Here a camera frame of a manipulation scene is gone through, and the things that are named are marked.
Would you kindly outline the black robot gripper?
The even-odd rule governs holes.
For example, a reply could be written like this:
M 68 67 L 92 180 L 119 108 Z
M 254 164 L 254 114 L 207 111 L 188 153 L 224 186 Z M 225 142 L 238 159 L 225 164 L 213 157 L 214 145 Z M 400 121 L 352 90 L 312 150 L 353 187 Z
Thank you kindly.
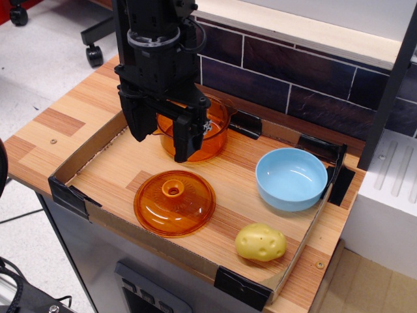
M 179 48 L 134 49 L 134 65 L 119 64 L 118 94 L 133 137 L 142 142 L 157 129 L 156 115 L 173 121 L 175 162 L 186 162 L 201 149 L 210 125 L 208 98 L 195 86 L 196 56 Z

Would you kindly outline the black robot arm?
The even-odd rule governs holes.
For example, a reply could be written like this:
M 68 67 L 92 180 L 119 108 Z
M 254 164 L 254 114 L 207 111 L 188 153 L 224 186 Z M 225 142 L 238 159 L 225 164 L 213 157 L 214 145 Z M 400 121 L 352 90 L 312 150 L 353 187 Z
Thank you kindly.
M 113 1 L 119 65 L 115 73 L 121 108 L 141 142 L 157 128 L 157 116 L 172 120 L 174 159 L 200 150 L 208 130 L 210 100 L 196 87 L 197 55 L 205 30 L 192 17 L 195 1 Z

